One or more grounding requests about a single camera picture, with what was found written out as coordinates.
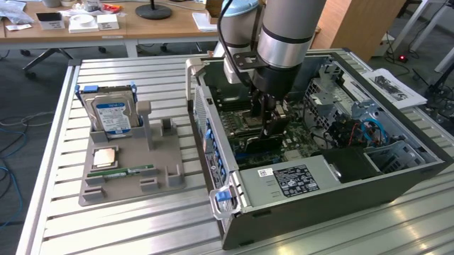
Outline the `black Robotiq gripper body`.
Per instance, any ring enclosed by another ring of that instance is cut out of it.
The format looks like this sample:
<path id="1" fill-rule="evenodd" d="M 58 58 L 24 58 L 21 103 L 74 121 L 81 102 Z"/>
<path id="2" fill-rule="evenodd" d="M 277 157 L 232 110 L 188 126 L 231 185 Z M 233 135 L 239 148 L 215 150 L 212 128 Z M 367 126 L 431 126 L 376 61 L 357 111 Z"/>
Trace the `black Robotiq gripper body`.
<path id="1" fill-rule="evenodd" d="M 296 67 L 280 69 L 263 66 L 255 69 L 252 83 L 255 88 L 273 97 L 283 97 L 291 90 L 296 78 Z"/>

